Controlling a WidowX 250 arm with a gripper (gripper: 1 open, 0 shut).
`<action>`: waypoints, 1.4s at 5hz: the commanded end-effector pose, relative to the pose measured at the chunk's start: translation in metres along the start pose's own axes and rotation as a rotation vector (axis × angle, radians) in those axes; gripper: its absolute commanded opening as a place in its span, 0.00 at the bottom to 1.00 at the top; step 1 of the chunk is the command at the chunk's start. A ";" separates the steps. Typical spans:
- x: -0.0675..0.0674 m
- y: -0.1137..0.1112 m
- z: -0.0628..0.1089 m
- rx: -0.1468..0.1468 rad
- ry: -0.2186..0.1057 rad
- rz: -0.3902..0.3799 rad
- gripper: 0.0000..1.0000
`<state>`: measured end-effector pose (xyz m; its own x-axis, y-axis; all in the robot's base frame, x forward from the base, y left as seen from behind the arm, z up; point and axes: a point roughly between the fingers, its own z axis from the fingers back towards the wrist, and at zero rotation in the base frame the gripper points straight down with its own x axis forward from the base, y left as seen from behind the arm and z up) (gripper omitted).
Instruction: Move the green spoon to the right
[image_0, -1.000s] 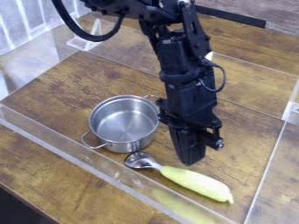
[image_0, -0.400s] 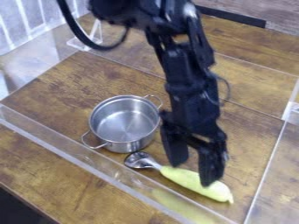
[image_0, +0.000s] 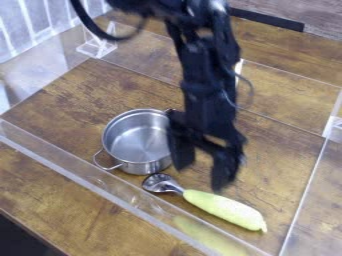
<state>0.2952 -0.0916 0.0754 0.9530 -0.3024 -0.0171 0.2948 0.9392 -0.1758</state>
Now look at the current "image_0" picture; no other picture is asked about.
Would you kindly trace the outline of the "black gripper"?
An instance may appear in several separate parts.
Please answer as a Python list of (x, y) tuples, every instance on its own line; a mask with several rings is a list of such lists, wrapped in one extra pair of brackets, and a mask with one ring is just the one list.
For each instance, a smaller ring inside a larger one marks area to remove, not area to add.
[(177, 171), (195, 161), (195, 146), (205, 148), (204, 135), (227, 142), (227, 147), (212, 155), (211, 189), (219, 193), (233, 181), (244, 162), (244, 136), (233, 126), (236, 117), (235, 84), (207, 86), (180, 84), (184, 96), (184, 112), (167, 111), (167, 131), (171, 160)]

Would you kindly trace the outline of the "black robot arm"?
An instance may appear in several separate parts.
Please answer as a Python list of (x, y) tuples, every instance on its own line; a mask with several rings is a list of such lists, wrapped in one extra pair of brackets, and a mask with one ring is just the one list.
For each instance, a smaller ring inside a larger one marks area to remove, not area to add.
[(243, 162), (245, 137), (235, 127), (236, 73), (240, 58), (224, 0), (105, 0), (147, 20), (160, 20), (181, 65), (184, 110), (168, 110), (168, 145), (173, 166), (192, 164), (195, 151), (212, 157), (211, 189), (233, 182)]

